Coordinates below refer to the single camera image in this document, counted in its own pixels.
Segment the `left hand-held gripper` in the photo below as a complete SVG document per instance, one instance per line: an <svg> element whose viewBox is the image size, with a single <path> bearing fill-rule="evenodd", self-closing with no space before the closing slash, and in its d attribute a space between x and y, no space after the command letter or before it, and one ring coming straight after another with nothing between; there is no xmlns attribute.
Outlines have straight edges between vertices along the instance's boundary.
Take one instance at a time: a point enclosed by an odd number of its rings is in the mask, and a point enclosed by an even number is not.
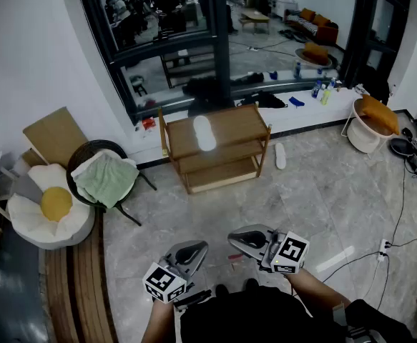
<svg viewBox="0 0 417 343"><path fill-rule="evenodd" d="M190 240L174 245L158 263L153 262L142 279L146 293L170 303L185 294L192 276L200 268L209 250L208 243Z"/></svg>

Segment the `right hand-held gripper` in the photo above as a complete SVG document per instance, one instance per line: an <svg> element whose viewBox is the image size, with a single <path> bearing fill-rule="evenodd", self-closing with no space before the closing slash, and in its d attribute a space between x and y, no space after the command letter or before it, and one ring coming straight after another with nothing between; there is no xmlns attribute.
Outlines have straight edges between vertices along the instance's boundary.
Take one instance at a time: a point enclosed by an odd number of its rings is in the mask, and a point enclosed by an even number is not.
<svg viewBox="0 0 417 343"><path fill-rule="evenodd" d="M309 249L309 241L297 234L263 224L240 227L228 237L234 248L259 261L259 270L268 273L297 274Z"/></svg>

